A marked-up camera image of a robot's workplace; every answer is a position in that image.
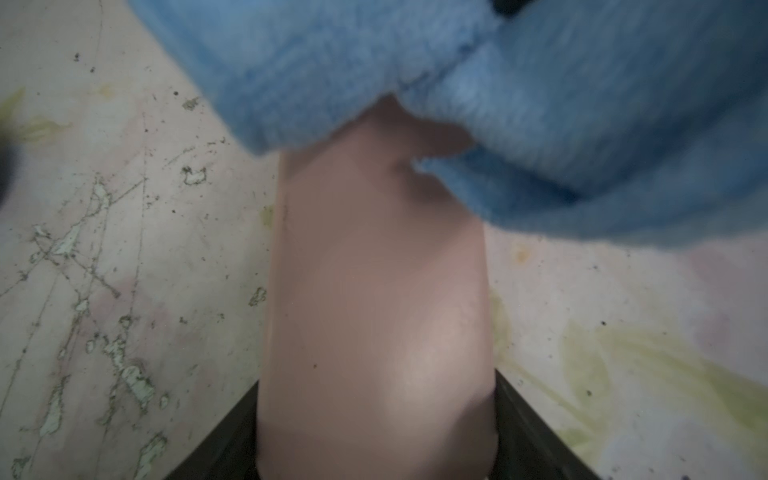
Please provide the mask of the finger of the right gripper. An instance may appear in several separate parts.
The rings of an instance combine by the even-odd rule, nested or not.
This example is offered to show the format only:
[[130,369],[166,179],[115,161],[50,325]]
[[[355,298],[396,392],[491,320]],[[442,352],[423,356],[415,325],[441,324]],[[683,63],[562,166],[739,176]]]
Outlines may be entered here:
[[512,17],[519,13],[532,0],[492,0],[494,11],[503,17]]

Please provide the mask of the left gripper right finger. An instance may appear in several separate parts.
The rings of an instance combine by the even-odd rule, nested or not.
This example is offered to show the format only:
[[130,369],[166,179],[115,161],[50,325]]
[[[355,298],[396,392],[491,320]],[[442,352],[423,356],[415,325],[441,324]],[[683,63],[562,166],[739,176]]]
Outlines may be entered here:
[[598,480],[499,372],[495,373],[498,447],[493,480]]

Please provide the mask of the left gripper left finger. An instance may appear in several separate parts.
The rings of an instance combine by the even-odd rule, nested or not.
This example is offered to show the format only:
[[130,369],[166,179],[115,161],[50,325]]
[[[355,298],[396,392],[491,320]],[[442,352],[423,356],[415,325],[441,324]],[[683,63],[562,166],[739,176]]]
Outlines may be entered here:
[[166,479],[258,480],[258,387],[259,382],[256,382]]

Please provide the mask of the blue microfiber cloth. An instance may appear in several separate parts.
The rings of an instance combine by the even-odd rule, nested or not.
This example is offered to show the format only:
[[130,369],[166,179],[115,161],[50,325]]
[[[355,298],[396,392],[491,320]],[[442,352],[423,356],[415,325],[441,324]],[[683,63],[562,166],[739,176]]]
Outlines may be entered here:
[[767,223],[763,1],[135,1],[253,153],[391,96],[467,152],[417,162],[506,230],[678,245]]

